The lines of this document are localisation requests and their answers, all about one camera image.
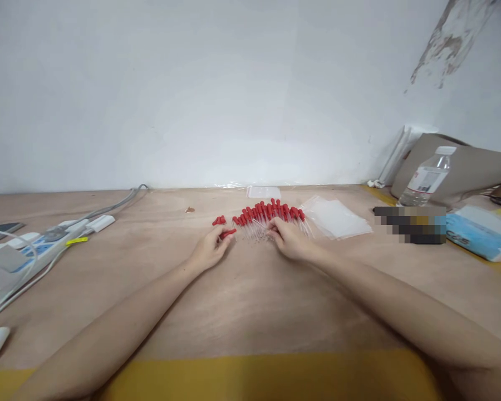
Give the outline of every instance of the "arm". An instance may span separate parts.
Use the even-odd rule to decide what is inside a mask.
[[[287,257],[309,262],[359,304],[435,359],[468,400],[501,400],[501,341],[453,309],[371,266],[338,259],[293,224],[275,218],[268,234]]]
[[[180,266],[136,291],[83,329],[20,387],[13,400],[78,399],[102,387],[148,336],[182,291],[223,257],[232,239],[215,227]]]

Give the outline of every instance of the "stack of plastic bags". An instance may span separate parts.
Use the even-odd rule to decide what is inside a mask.
[[[349,238],[373,232],[368,222],[350,211],[339,200],[326,200],[314,196],[301,206],[323,234],[330,239]]]

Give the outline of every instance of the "yellow tag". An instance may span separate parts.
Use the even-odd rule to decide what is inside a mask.
[[[69,247],[70,245],[75,244],[76,242],[85,242],[85,241],[89,241],[89,238],[82,237],[82,238],[77,238],[77,239],[71,239],[70,241],[67,241],[65,243],[65,246]]]

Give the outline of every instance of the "plastic sheet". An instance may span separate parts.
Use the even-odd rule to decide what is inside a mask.
[[[373,232],[368,222],[355,215],[339,200],[313,196],[301,209],[321,232],[330,239],[349,238]]]
[[[248,187],[247,198],[282,199],[278,187]]]
[[[251,183],[237,183],[235,181],[229,181],[224,184],[214,184],[214,185],[208,185],[205,186],[205,188],[232,188],[232,189],[245,189],[248,190],[248,188],[255,188],[255,187],[261,187],[261,188],[278,188],[278,187],[301,187],[305,186],[308,184],[303,184],[297,181],[292,181],[292,182],[270,182],[268,180],[260,180],[260,181],[255,181]]]

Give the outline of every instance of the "bottle label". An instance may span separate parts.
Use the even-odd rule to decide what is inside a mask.
[[[434,193],[448,172],[433,171],[427,167],[419,167],[408,183],[408,189],[421,193]]]

